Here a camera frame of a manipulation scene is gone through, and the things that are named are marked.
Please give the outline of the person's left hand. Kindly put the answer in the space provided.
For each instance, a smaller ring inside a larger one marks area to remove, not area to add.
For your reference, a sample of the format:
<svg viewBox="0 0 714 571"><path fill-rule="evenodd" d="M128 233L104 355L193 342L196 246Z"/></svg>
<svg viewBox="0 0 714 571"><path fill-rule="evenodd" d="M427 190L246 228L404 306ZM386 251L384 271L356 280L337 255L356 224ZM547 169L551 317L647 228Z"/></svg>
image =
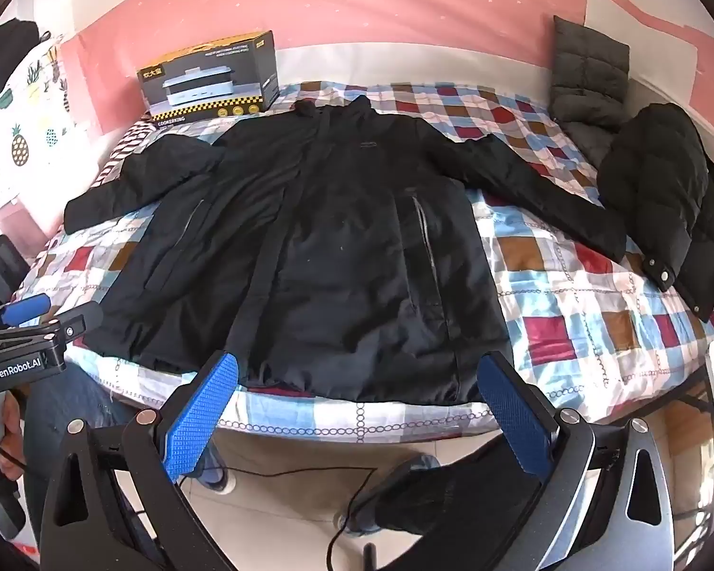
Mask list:
<svg viewBox="0 0 714 571"><path fill-rule="evenodd" d="M25 464L19 402L6 393L1 406L3 434L0 438L0 468L7 480L23 476Z"/></svg>

